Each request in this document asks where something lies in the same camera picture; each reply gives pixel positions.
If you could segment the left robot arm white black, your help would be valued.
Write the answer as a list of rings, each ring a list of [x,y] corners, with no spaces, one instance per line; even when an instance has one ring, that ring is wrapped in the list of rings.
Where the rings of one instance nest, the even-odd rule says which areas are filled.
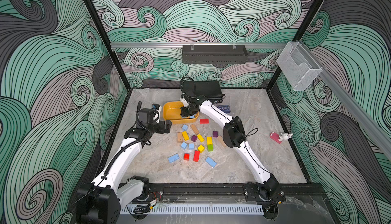
[[[142,108],[142,104],[138,103],[135,123],[125,132],[118,151],[91,183],[77,190],[76,223],[114,224],[127,204],[149,196],[147,178],[134,176],[123,186],[120,182],[137,154],[151,144],[154,134],[170,133],[172,122],[160,120],[160,113],[159,104]]]

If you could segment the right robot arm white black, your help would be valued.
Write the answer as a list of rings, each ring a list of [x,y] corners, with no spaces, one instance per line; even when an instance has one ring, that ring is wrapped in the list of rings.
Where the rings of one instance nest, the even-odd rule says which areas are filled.
[[[180,101],[181,117],[190,117],[201,113],[212,119],[223,129],[223,141],[226,146],[234,149],[252,173],[259,192],[260,199],[267,204],[276,205],[286,201],[280,183],[273,173],[266,169],[256,154],[250,148],[240,117],[230,116],[220,110],[215,103],[222,103],[225,94],[222,93],[217,81],[194,81],[190,77],[180,80],[182,91]]]

